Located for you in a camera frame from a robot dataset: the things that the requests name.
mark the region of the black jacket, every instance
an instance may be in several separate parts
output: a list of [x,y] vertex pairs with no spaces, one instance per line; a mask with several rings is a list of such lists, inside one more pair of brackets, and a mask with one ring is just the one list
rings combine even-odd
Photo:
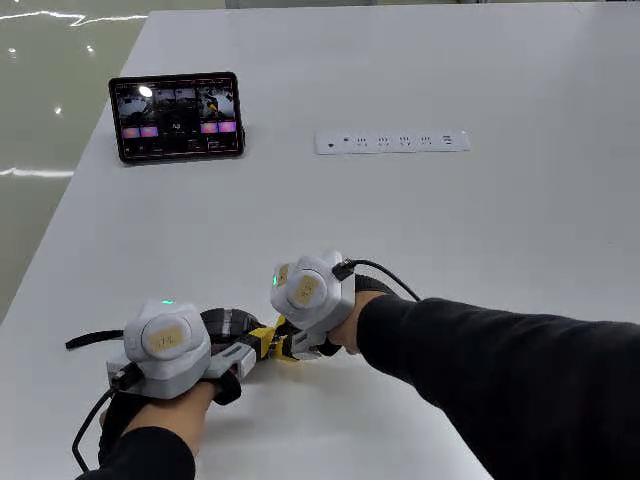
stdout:
[[[441,408],[496,480],[640,478],[636,325],[387,295],[363,309],[358,346],[373,367]],[[177,435],[143,428],[80,478],[194,473]]]

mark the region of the yellow label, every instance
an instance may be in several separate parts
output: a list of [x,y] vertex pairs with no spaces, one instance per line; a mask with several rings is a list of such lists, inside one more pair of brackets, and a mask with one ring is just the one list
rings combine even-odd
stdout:
[[287,274],[289,273],[289,265],[283,265],[278,272],[278,286],[287,283]]
[[316,291],[316,287],[318,286],[318,280],[305,275],[300,280],[300,285],[298,285],[298,289],[293,296],[293,299],[299,303],[300,305],[306,305],[313,297],[313,293]]
[[170,348],[178,347],[183,342],[182,328],[178,325],[160,330],[149,337],[149,344],[153,353],[160,353]]

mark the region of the tablet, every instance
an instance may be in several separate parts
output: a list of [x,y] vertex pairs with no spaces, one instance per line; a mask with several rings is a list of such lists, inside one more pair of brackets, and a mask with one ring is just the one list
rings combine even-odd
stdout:
[[109,94],[125,163],[230,157],[244,150],[232,72],[113,78]]

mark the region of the power outlet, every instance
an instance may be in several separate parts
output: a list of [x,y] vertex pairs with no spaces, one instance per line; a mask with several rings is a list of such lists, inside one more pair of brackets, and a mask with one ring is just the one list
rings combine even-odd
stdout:
[[462,152],[471,149],[464,131],[429,132],[318,132],[316,153],[344,155],[350,153]]

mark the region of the floor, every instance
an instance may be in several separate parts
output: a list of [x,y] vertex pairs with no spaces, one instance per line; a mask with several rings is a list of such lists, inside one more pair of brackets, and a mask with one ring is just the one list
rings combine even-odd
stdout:
[[449,2],[3,0],[0,321],[94,128],[107,81],[120,72],[148,12],[374,3]]

